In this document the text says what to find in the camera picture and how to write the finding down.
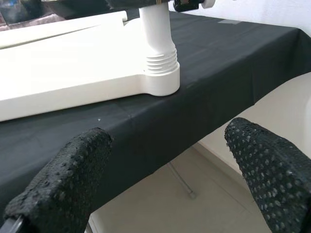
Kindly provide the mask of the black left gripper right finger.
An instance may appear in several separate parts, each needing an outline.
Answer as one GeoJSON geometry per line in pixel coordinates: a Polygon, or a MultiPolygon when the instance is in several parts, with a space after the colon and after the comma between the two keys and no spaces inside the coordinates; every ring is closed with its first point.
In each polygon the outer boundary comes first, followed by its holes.
{"type": "Polygon", "coordinates": [[[273,233],[311,231],[311,160],[295,144],[245,118],[225,140],[273,233]]]}

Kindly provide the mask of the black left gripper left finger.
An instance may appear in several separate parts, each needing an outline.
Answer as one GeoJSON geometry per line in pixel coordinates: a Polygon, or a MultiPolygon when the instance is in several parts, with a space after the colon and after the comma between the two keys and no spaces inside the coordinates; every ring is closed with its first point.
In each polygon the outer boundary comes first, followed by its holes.
{"type": "Polygon", "coordinates": [[[68,141],[5,207],[5,233],[83,233],[112,138],[93,128],[68,141]]]}

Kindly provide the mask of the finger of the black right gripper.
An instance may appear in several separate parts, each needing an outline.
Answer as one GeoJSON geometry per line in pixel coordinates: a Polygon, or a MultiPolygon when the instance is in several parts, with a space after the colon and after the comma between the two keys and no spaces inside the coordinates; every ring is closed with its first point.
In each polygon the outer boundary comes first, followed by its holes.
{"type": "Polygon", "coordinates": [[[110,7],[146,7],[159,5],[162,0],[107,0],[110,7]]]}

